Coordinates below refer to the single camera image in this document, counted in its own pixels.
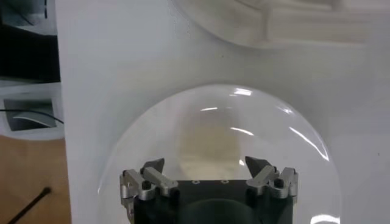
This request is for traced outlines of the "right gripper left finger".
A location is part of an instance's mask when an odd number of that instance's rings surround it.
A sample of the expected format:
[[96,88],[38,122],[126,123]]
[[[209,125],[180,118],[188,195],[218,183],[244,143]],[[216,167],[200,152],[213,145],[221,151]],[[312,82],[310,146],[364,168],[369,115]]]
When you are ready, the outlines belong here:
[[122,206],[128,214],[134,214],[135,199],[148,201],[157,192],[163,197],[174,198],[179,195],[179,182],[162,174],[165,159],[160,158],[144,163],[140,171],[123,170],[119,176],[119,190]]

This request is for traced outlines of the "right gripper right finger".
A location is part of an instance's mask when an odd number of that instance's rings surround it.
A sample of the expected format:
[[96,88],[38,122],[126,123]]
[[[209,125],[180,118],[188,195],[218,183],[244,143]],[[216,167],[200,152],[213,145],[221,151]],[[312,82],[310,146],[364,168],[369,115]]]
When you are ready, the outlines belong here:
[[282,172],[265,159],[245,157],[247,168],[252,176],[246,185],[255,191],[256,196],[268,191],[272,198],[286,199],[297,197],[299,174],[295,168],[285,167]]

